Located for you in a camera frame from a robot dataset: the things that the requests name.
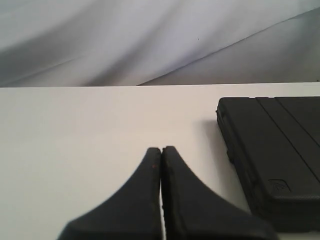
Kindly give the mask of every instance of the black rubber object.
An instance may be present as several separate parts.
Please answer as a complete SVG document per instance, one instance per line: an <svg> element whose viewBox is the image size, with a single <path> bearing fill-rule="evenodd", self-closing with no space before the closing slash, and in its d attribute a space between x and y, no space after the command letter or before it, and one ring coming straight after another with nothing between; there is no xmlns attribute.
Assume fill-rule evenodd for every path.
<svg viewBox="0 0 320 240"><path fill-rule="evenodd" d="M69 222L59 240L162 240L161 151L149 148L129 180L107 201Z"/></svg>
<svg viewBox="0 0 320 240"><path fill-rule="evenodd" d="M217 122L252 213L320 231L320 97L226 97Z"/></svg>
<svg viewBox="0 0 320 240"><path fill-rule="evenodd" d="M161 192L167 240L278 239L267 222L204 185L172 146L162 152Z"/></svg>

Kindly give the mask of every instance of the black rubber tip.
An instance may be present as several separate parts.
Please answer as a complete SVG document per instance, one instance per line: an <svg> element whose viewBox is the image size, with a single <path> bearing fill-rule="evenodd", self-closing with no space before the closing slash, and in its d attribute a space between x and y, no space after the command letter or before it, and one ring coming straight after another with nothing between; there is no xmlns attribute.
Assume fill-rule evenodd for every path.
<svg viewBox="0 0 320 240"><path fill-rule="evenodd" d="M59 240L161 240L161 151L149 148L129 180L107 201L69 222Z"/></svg>
<svg viewBox="0 0 320 240"><path fill-rule="evenodd" d="M167 240L278 239L267 222L204 185L173 146L162 152L161 192Z"/></svg>

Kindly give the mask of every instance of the white fabric backdrop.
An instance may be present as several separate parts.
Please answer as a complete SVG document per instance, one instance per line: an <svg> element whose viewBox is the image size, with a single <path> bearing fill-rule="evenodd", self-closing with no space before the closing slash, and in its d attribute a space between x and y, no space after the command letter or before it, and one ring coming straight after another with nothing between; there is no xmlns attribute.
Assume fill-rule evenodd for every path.
<svg viewBox="0 0 320 240"><path fill-rule="evenodd" d="M320 0L2 0L0 86L316 81L317 8Z"/></svg>

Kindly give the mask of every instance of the black case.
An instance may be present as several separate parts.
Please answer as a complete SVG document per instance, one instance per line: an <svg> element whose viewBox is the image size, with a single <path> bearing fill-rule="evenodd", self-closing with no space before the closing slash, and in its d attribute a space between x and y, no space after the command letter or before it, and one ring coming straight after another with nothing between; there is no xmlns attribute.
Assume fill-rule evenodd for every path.
<svg viewBox="0 0 320 240"><path fill-rule="evenodd" d="M252 213L320 231L320 97L226 97L216 113Z"/></svg>

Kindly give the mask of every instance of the white tabletop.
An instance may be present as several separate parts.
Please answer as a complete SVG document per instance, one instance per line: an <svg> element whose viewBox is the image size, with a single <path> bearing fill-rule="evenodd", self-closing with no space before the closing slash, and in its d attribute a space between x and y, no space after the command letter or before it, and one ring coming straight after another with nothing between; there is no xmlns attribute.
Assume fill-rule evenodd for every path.
<svg viewBox="0 0 320 240"><path fill-rule="evenodd" d="M216 123L218 100L235 96L320 96L320 83L0 88L0 239L56 239L117 191L148 147L176 146L206 185L248 211Z"/></svg>

